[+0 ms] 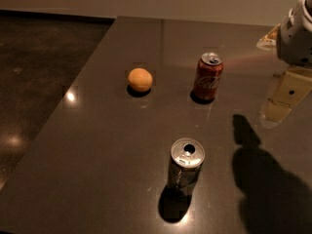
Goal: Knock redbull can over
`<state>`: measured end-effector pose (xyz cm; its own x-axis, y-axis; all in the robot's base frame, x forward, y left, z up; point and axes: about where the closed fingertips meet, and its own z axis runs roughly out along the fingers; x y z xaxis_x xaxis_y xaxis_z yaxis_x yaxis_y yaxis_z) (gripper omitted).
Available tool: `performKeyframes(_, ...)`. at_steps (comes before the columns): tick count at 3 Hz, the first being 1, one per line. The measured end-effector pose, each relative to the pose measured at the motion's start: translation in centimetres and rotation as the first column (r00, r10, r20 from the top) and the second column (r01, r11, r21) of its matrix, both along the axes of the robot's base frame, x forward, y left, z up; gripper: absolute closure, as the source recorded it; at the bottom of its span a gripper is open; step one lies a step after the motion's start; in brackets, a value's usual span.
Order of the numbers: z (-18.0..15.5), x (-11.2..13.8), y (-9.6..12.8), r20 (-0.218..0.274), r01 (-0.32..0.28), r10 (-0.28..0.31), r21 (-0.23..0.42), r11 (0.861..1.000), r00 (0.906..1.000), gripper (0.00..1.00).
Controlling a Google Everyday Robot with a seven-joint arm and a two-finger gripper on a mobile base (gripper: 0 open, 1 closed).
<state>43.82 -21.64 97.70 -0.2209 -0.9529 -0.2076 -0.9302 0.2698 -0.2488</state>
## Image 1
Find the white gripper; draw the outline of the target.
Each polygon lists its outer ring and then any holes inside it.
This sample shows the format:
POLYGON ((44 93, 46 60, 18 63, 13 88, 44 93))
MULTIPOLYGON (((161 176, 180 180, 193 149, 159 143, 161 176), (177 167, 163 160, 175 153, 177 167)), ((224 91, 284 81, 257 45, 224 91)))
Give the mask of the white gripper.
POLYGON ((312 91, 312 69, 301 67, 312 66, 312 0, 297 0, 281 24, 261 37, 256 46, 269 51, 276 48, 276 42, 278 58, 291 65, 277 77, 264 119, 280 123, 312 91))

